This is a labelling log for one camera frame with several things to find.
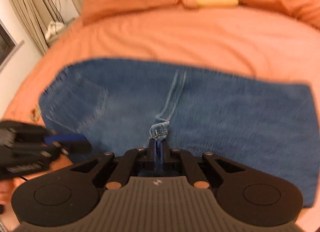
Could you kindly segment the blue denim jeans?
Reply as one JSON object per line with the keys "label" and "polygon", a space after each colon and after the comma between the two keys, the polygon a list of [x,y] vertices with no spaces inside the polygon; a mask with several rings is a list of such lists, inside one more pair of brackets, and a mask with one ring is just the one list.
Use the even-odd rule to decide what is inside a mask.
{"label": "blue denim jeans", "polygon": [[319,127],[307,85],[255,81],[156,62],[93,59],[67,66],[39,99],[58,133],[83,134],[94,153],[123,155],[150,138],[206,151],[295,184],[315,201]]}

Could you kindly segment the white cloth on nightstand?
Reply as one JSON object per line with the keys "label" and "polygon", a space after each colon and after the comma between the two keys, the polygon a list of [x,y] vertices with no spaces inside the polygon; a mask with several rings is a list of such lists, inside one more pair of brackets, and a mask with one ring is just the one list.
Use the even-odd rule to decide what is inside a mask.
{"label": "white cloth on nightstand", "polygon": [[44,34],[46,43],[49,45],[56,41],[60,34],[67,29],[67,26],[64,23],[59,21],[51,21],[47,27],[47,30]]}

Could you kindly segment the orange bed sheet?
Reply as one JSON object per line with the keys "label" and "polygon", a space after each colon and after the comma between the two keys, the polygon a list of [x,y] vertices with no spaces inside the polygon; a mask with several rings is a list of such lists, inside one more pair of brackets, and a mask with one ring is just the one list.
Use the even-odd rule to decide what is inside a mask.
{"label": "orange bed sheet", "polygon": [[[319,30],[287,16],[247,7],[169,8],[79,18],[37,63],[4,118],[45,124],[40,96],[67,66],[93,59],[181,65],[255,81],[307,85],[319,127]],[[319,176],[315,201],[298,223],[319,226]]]}

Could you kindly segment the beige curtain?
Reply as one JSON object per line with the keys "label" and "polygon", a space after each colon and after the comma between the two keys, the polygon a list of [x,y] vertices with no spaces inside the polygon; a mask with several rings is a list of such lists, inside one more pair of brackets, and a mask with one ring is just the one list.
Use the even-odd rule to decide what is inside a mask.
{"label": "beige curtain", "polygon": [[9,0],[17,18],[40,53],[49,49],[45,33],[49,23],[63,22],[52,0]]}

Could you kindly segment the dark framed window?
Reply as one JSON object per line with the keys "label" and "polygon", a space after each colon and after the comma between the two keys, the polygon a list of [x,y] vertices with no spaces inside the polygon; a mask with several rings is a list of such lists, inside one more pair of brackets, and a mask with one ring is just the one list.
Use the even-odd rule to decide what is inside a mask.
{"label": "dark framed window", "polygon": [[7,28],[1,21],[1,66],[0,71],[3,71],[5,66],[11,60],[12,56],[24,45],[24,40],[16,42]]}

